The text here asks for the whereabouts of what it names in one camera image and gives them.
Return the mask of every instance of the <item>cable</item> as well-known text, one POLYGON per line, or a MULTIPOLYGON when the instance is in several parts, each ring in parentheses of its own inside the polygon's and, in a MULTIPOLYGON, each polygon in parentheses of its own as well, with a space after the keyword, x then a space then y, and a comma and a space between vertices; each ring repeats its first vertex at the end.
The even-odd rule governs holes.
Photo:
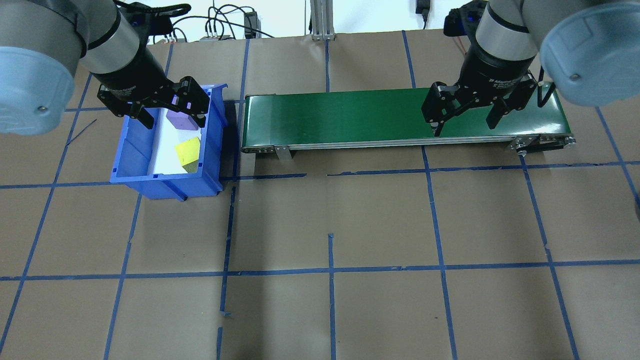
POLYGON ((549 99, 551 99, 551 95, 553 95, 554 90, 556 89, 556 83, 551 83, 551 85, 549 85, 549 89, 547 90, 547 93, 545 94, 544 99, 542 98, 542 86, 540 85, 542 83, 542 80, 545 77, 545 69, 542 68, 542 66, 540 67, 540 74, 538 75, 538 107, 541 108, 544 105, 546 105, 546 103, 549 101, 549 99))
MULTIPOLYGON (((209 20, 207 21, 206 26, 208 26, 208 27, 209 27, 209 31, 211 31, 211 20, 213 20, 213 31, 214 31, 214 32, 216 32, 216 33, 218 32, 218 30, 216 29, 216 20, 217 20, 217 21, 221 21, 221 22, 222 22, 222 20, 219 20, 219 19, 218 19, 218 14, 222 14, 222 16, 224 16, 224 18, 225 18, 225 20, 227 21, 227 23, 231 24, 231 23, 229 22, 229 18, 227 17, 227 15, 226 15, 226 14, 221 13, 219 8, 216 8, 216 7, 214 7, 214 6, 211 6, 211 7, 209 7, 209 9, 207 10, 207 18, 208 18, 209 20), (213 17, 213 18, 211 18, 211 9, 216 10, 216 14, 214 15, 214 17, 213 17)), ((229 29, 231 30, 231 37, 232 37, 232 38, 236 38, 236 33, 234 32, 234 29, 233 29, 231 26, 229 26, 229 29)), ((225 25, 224 25, 224 24, 222 24, 222 33, 224 33, 224 32, 225 32, 225 25)))
POLYGON ((226 13, 223 13, 223 12, 222 12, 222 9, 223 9, 223 8, 225 8, 225 7, 227 7, 227 6, 232 7, 232 8, 234 8, 234 9, 235 9, 235 10, 231 10, 230 12, 227 12, 227 13, 231 13, 231 12, 234 12, 234 11, 236 11, 236 10, 240 10, 240 11, 242 12, 242 14, 244 15, 244 19, 246 19, 246 20, 247 20, 247 22, 249 23, 249 27, 250 27, 250 28, 253 28, 253 27, 254 27, 254 24, 252 24, 252 22, 251 22, 251 18, 249 17, 249 14, 247 14, 247 13, 246 13, 246 11, 244 11, 244 10, 242 9, 242 7, 241 7, 241 6, 236 6, 236 5, 233 5, 233 4, 225 4, 225 5, 221 6, 218 10, 219 10, 223 15, 225 15, 226 13))
POLYGON ((184 42, 189 42, 189 40, 187 40, 187 35, 184 33, 184 31, 180 28, 173 28, 173 36, 176 38, 176 40, 178 39, 178 37, 175 35, 175 31, 180 31, 182 33, 182 36, 184 36, 184 42))
MULTIPOLYGON (((185 16, 185 17, 182 17, 182 18, 180 18, 180 19, 176 20, 176 21, 173 23, 173 26, 175 26, 178 22, 180 22, 180 21, 182 21, 182 20, 186 20, 186 19, 211 19, 211 20, 213 20, 212 18, 207 17, 207 16, 201 16, 201 15, 190 15, 190 16, 185 16)), ((265 33, 264 31, 261 31, 261 30, 258 30, 258 29, 253 29, 253 28, 250 28, 250 27, 248 27, 248 26, 244 26, 244 25, 236 24, 235 22, 229 22, 229 21, 224 21, 224 20, 220 20, 220 19, 218 19, 218 21, 220 21, 220 22, 224 22, 224 23, 229 24, 229 25, 239 26, 240 28, 253 30, 253 31, 255 31, 256 33, 263 34, 263 35, 264 35, 264 36, 266 36, 266 37, 270 37, 270 38, 273 38, 273 37, 274 37, 274 36, 271 36, 271 35, 269 35, 269 34, 265 33)))
POLYGON ((191 11, 191 5, 189 4, 178 4, 178 5, 171 5, 171 6, 163 6, 160 8, 152 8, 150 6, 138 6, 133 4, 127 4, 119 0, 113 0, 113 2, 116 5, 121 6, 125 9, 136 10, 137 12, 141 12, 141 13, 161 14, 161 13, 170 12, 169 14, 163 14, 163 15, 169 15, 170 17, 186 15, 188 12, 191 11))

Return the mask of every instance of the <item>conveyor belt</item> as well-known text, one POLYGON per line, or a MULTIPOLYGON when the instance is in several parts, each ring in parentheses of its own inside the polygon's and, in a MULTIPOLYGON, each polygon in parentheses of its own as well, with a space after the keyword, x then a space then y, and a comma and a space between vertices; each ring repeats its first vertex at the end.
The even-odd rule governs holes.
POLYGON ((415 88, 249 96, 242 151, 510 142, 522 135, 551 141, 572 135, 554 94, 543 108, 532 97, 525 110, 513 111, 493 130, 485 122, 490 108, 469 110, 448 121, 436 138, 420 111, 428 92, 415 88))

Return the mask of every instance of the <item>blue plastic bin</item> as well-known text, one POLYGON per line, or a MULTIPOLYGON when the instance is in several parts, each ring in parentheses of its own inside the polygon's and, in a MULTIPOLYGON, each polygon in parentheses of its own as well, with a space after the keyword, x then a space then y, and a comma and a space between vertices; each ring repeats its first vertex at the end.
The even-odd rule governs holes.
MULTIPOLYGON (((190 174, 150 174, 157 126, 149 130, 140 121, 126 117, 118 151, 113 163, 110 182, 124 184, 149 199, 178 199, 215 196, 222 190, 220 176, 220 151, 222 130, 227 126, 222 89, 227 84, 207 85, 202 88, 209 94, 209 113, 202 129, 198 171, 190 174)), ((148 109, 157 119, 160 109, 148 109)))

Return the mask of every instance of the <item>purple block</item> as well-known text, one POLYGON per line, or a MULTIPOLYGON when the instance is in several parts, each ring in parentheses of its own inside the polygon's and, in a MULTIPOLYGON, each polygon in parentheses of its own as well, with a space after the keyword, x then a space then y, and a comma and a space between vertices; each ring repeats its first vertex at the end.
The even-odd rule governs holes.
POLYGON ((191 117, 185 113, 167 110, 166 118, 173 124, 173 127, 178 130, 197 130, 200 128, 198 124, 191 120, 191 117))

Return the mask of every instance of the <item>brown paper floor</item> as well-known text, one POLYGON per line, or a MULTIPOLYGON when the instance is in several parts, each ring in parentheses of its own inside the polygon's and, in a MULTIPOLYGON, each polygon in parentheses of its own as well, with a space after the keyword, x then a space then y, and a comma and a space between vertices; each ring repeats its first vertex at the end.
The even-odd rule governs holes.
MULTIPOLYGON (((463 61, 440 31, 152 52, 174 81, 228 83, 233 123, 245 95, 453 83, 463 61)), ((503 144, 237 158, 230 127, 224 191, 178 202, 108 183, 122 120, 76 81, 59 128, 0 136, 2 360, 640 354, 637 97, 564 102, 578 146, 524 161, 503 144)))

